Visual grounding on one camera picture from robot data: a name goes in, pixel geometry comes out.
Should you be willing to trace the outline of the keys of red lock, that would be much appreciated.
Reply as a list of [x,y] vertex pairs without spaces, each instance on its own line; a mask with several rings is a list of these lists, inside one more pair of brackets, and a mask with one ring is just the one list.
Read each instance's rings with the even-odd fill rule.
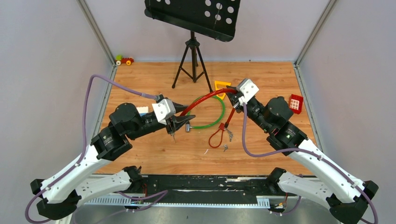
[[176,143],[175,132],[171,132],[170,135],[171,135],[173,141]]

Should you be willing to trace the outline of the green cable lock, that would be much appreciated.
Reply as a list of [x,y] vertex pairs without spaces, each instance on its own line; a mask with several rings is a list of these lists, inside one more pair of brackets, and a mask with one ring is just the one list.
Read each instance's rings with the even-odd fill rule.
[[220,102],[220,105],[221,105],[221,114],[220,114],[220,116],[219,116],[214,122],[212,122],[212,123],[210,123],[210,124],[208,124],[208,125],[203,125],[203,126],[191,126],[190,123],[187,123],[187,124],[185,125],[185,130],[186,130],[187,133],[189,133],[192,129],[207,129],[207,128],[209,128],[209,127],[212,127],[212,126],[218,124],[218,123],[223,119],[223,117],[224,117],[224,115],[225,115],[225,112],[226,112],[225,103],[223,102],[223,100],[222,100],[221,98],[219,98],[219,97],[217,97],[217,96],[212,96],[212,98],[214,98],[214,99],[216,99],[216,100],[218,100],[218,101]]

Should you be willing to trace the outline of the thick red cable lock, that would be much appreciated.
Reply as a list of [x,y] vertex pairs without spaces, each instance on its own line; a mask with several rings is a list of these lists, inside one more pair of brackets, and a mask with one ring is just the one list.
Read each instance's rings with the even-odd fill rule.
[[200,96],[200,97],[196,98],[196,99],[189,105],[189,107],[188,107],[187,109],[185,109],[183,112],[181,112],[180,115],[181,115],[181,116],[183,116],[183,115],[189,115],[189,114],[190,114],[190,111],[191,111],[194,107],[196,107],[197,105],[199,105],[200,103],[206,101],[206,100],[209,99],[209,98],[212,98],[212,96],[216,96],[216,95],[219,94],[219,93],[228,93],[228,92],[236,92],[236,90],[235,90],[235,89],[231,89],[231,88],[224,88],[224,89],[220,89],[220,90],[217,90],[217,91],[213,91],[213,92],[210,92],[210,93],[208,93],[208,94],[206,94],[206,95]]

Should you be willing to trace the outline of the red padlock with thin cable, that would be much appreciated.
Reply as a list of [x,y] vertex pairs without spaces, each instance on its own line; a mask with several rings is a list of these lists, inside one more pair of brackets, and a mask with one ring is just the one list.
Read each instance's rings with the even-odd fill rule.
[[223,141],[225,131],[225,124],[221,123],[217,129],[208,139],[208,144],[211,148],[219,148]]

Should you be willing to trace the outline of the keys of green lock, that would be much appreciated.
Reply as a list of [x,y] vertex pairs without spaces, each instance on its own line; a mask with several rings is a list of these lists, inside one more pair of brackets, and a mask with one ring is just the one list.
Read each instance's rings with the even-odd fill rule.
[[227,131],[228,136],[229,136],[229,141],[231,142],[233,139],[233,133],[230,130],[228,130],[227,128],[225,130]]

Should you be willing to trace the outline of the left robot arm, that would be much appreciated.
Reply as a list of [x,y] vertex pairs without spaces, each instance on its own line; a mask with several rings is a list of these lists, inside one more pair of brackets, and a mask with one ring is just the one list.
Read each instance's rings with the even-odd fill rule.
[[167,98],[154,104],[154,110],[144,115],[140,115],[132,103],[119,105],[110,114],[108,126],[92,138],[79,157],[51,178],[31,182],[33,194],[40,197],[36,205],[38,213],[50,220],[59,220],[96,197],[124,190],[139,192],[143,188],[143,177],[137,166],[125,167],[96,181],[88,178],[130,150],[132,140],[161,129],[173,135],[193,119],[193,115],[181,115],[184,109],[185,105]]

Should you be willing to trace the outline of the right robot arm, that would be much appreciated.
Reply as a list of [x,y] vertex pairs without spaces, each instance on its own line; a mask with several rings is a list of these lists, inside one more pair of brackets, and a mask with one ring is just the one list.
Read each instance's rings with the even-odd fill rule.
[[329,210],[334,218],[344,224],[356,224],[370,208],[374,223],[379,222],[372,202],[378,191],[373,181],[363,181],[345,171],[326,156],[308,136],[290,122],[293,111],[284,97],[260,103],[249,91],[243,94],[236,88],[227,94],[234,109],[252,120],[267,135],[275,154],[299,162],[317,178],[313,182],[282,168],[275,168],[267,177],[267,190],[273,195],[292,193],[309,199]]

